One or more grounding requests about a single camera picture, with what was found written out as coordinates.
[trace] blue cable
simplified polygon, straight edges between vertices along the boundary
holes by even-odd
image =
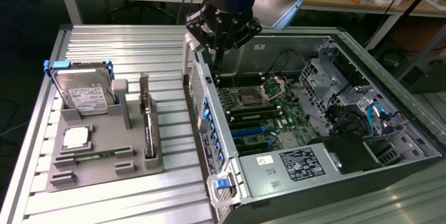
[[[372,124],[372,119],[371,119],[371,113],[372,113],[373,106],[377,107],[379,113],[384,112],[383,107],[380,106],[379,102],[372,102],[367,107],[367,121],[368,121],[368,124],[369,124],[371,136],[373,136],[373,124]]]
[[[268,148],[272,148],[272,143],[273,143],[274,140],[276,140],[276,138],[273,138],[272,140],[266,141],[266,147]]]

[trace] white label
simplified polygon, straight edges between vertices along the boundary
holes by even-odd
[[[106,109],[101,87],[69,89],[68,92],[80,112]]]
[[[273,163],[273,161],[272,161],[272,156],[270,156],[270,155],[257,157],[257,164],[258,164],[258,166],[260,166],[260,165],[269,164],[269,163]]]
[[[260,116],[258,115],[245,116],[241,118],[241,120],[256,119],[256,118],[260,118]]]
[[[81,158],[76,158],[76,161],[82,161],[82,160],[94,160],[98,159],[100,156],[98,155],[93,155],[93,156],[86,156],[86,157],[81,157]]]
[[[262,50],[264,44],[253,45],[253,50]]]

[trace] floor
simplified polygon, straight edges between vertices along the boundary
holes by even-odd
[[[86,24],[138,24],[138,9],[113,13],[106,9],[122,5],[122,1],[77,0]],[[177,14],[178,4],[166,4],[165,9]],[[343,27],[357,42],[371,36],[379,15],[336,13],[328,11],[299,11],[291,26]],[[6,191],[19,144],[25,135],[42,78],[42,61],[49,58],[51,44],[59,24],[69,23],[62,0],[0,0],[0,198]],[[168,25],[170,19],[156,12],[145,12],[141,23]],[[2,128],[13,128],[2,133]]]

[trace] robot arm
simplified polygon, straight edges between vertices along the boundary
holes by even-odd
[[[303,0],[204,0],[200,10],[185,18],[196,40],[214,50],[214,65],[224,51],[237,49],[260,31],[261,26],[284,29]]]

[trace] sticker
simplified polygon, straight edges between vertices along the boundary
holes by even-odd
[[[256,119],[260,118],[260,115],[244,116],[241,120]]]
[[[80,112],[106,109],[101,87],[69,89],[68,92]]]
[[[258,166],[260,166],[260,165],[269,164],[269,163],[273,163],[273,161],[272,161],[272,156],[270,156],[270,155],[257,157],[257,164],[258,164]]]
[[[82,160],[96,160],[100,159],[98,155],[93,155],[93,156],[86,156],[86,157],[81,157],[81,158],[74,158],[76,161],[82,161]]]
[[[253,50],[262,50],[264,44],[253,45]]]
[[[325,174],[309,147],[280,153],[280,159],[292,181]]]

